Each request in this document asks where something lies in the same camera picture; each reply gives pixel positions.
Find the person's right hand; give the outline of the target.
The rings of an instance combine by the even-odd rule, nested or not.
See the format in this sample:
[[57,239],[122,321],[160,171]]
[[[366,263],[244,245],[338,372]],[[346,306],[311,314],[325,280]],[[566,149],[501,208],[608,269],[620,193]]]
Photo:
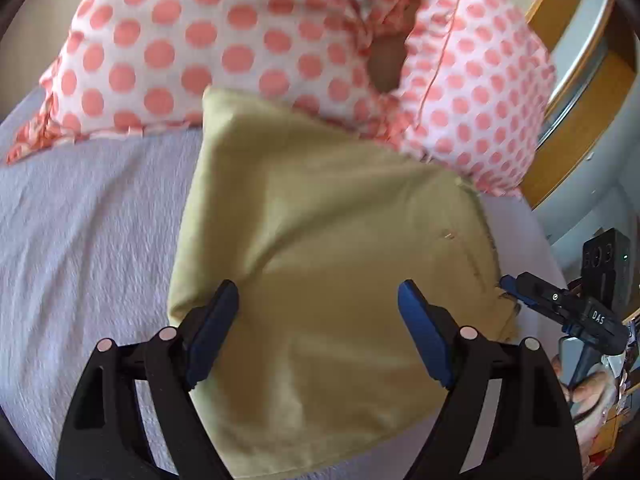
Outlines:
[[[555,356],[551,365],[556,378],[561,379],[562,361]],[[593,441],[606,422],[606,415],[616,397],[615,380],[610,370],[602,364],[593,367],[593,372],[573,388],[560,381],[560,386],[567,402],[572,401],[578,406],[577,417],[574,422],[577,441],[582,458],[582,466],[589,463],[588,453]]]

